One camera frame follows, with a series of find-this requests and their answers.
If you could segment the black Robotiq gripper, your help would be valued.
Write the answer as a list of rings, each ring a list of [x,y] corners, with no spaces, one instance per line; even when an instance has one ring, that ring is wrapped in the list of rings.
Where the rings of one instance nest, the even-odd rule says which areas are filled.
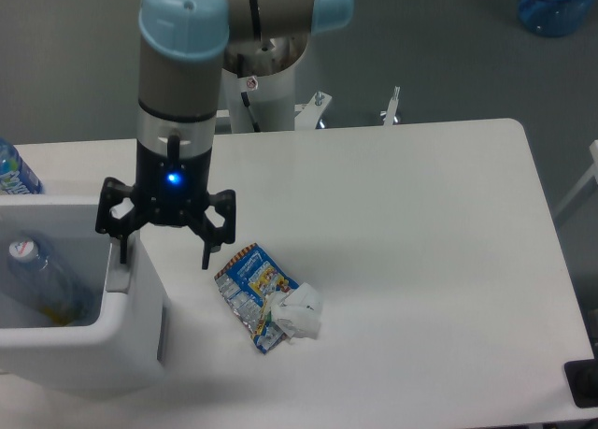
[[[120,243],[120,263],[128,262],[129,236],[147,223],[189,228],[204,241],[201,267],[212,253],[236,237],[236,194],[209,194],[212,151],[171,162],[136,144],[134,186],[106,177],[101,188],[95,231]]]

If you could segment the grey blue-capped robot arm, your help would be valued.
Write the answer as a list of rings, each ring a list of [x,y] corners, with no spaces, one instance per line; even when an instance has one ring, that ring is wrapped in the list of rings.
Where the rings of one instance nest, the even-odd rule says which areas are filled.
[[[236,197],[208,191],[226,49],[347,26],[354,0],[141,0],[135,181],[106,178],[95,229],[129,258],[146,224],[187,227],[205,257],[235,241]]]

